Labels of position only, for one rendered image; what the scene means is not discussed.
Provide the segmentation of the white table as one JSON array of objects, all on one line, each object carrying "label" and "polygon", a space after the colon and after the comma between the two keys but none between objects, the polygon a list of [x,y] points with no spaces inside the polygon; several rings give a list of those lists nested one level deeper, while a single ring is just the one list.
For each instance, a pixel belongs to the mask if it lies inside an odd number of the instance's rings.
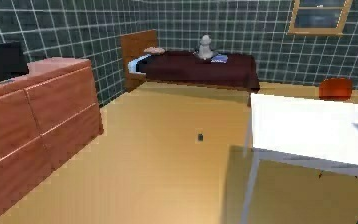
[{"label": "white table", "polygon": [[262,160],[358,176],[358,104],[252,94],[253,158],[240,224]]}]

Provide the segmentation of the black television set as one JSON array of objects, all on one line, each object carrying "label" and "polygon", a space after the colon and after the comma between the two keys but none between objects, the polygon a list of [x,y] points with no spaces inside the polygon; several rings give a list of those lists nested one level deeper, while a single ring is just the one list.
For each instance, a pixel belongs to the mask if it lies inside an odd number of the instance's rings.
[{"label": "black television set", "polygon": [[0,43],[0,82],[29,73],[20,42]]}]

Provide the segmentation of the orange chair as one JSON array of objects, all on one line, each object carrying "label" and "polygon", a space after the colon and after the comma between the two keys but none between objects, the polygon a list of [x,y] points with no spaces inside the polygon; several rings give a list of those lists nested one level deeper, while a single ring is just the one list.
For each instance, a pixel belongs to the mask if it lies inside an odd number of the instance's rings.
[{"label": "orange chair", "polygon": [[346,101],[352,95],[352,81],[346,78],[325,79],[319,85],[321,100]]}]

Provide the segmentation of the wooden framed window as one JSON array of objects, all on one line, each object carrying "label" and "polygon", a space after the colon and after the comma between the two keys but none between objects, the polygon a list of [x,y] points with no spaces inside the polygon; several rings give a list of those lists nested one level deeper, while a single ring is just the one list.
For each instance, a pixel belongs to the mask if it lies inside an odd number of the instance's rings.
[{"label": "wooden framed window", "polygon": [[293,0],[289,35],[341,36],[353,0]]}]

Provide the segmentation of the wooden bed with maroon cover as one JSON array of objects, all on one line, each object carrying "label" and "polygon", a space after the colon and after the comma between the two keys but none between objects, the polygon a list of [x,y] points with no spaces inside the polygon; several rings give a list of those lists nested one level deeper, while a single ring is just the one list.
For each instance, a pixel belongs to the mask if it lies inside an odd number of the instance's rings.
[{"label": "wooden bed with maroon cover", "polygon": [[227,54],[226,63],[213,63],[189,51],[167,50],[149,56],[145,49],[157,46],[157,31],[147,30],[120,37],[125,88],[133,91],[146,81],[220,86],[257,93],[260,90],[256,62],[246,54]]}]

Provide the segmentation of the grey plush toy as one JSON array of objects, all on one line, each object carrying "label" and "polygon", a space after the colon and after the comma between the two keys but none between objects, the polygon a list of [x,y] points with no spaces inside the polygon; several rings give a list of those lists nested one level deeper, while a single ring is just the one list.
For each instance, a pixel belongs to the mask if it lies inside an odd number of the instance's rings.
[{"label": "grey plush toy", "polygon": [[199,41],[199,47],[195,50],[194,54],[203,60],[212,59],[217,55],[217,52],[211,49],[212,39],[209,35],[205,34]]}]

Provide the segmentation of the pink pillow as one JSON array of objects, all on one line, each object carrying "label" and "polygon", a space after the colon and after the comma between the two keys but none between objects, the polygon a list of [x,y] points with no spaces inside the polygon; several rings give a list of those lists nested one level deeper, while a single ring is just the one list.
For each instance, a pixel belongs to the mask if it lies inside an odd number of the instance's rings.
[{"label": "pink pillow", "polygon": [[163,54],[165,53],[165,49],[160,48],[160,47],[148,47],[146,49],[144,49],[144,52],[147,54]]}]

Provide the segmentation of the brown wooden chest of drawers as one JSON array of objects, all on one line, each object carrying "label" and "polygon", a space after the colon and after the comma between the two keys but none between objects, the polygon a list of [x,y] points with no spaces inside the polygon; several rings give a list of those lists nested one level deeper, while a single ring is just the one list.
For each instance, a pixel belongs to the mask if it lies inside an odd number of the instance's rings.
[{"label": "brown wooden chest of drawers", "polygon": [[28,68],[0,84],[0,216],[103,133],[90,60]]}]

